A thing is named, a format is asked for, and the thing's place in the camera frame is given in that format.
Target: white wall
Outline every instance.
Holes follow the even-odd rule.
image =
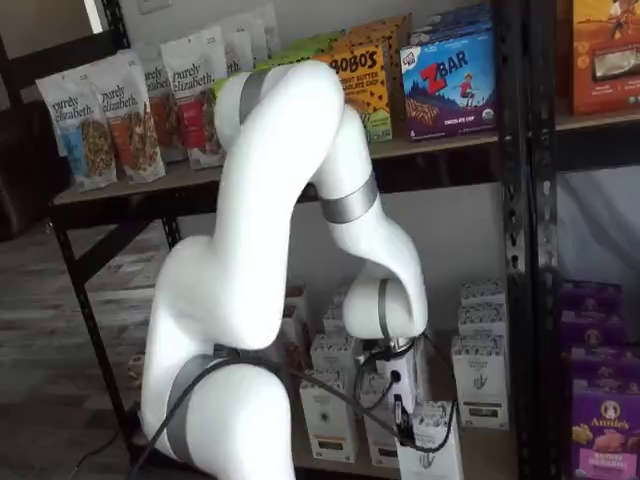
[[[292,40],[316,33],[350,27],[389,15],[413,12],[414,23],[419,24],[430,12],[437,12],[473,0],[173,0],[163,10],[140,15],[138,2],[121,2],[132,43],[144,41],[161,43],[184,36],[198,27],[229,15],[274,3],[283,45]]]
[[[433,328],[455,325],[461,282],[503,275],[501,195],[491,184],[383,196],[385,211],[420,253]],[[203,215],[182,218],[180,226],[185,236],[210,234],[214,222]],[[336,247],[317,203],[296,206],[289,252],[289,275],[308,285],[315,318],[341,280],[362,267],[362,260]]]

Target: purple box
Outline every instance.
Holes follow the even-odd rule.
[[[562,342],[565,345],[625,345],[629,343],[624,321],[617,313],[563,311]]]
[[[574,380],[571,474],[636,480],[640,454],[640,387],[611,379]]]
[[[558,301],[562,310],[618,313],[622,310],[622,287],[615,283],[565,280]]]
[[[574,346],[572,378],[616,378],[640,382],[640,348]]]

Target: brand logo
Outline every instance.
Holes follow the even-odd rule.
[[[629,430],[629,423],[626,420],[619,419],[621,409],[618,402],[614,402],[613,400],[602,402],[602,405],[600,406],[600,414],[602,415],[602,418],[594,418],[591,421],[592,426]]]
[[[469,61],[463,50],[450,56],[446,62],[436,62],[429,65],[420,72],[422,80],[427,82],[427,92],[435,94],[446,88],[447,76],[466,65],[469,65]]]
[[[407,67],[411,67],[415,65],[415,63],[416,63],[416,56],[413,54],[413,52],[409,52],[409,55],[407,55],[402,59],[402,64],[406,65]]]

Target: yellow snack box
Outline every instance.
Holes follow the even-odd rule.
[[[340,76],[346,102],[355,108],[367,131],[367,140],[392,138],[389,109],[388,56],[382,45],[361,45],[313,57],[329,64]]]

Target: orange box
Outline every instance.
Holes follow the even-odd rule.
[[[355,108],[367,131],[367,140],[392,138],[388,60],[380,45],[352,46],[313,57],[329,64],[340,76],[345,99]]]
[[[634,0],[574,0],[573,111],[640,106],[640,6]]]

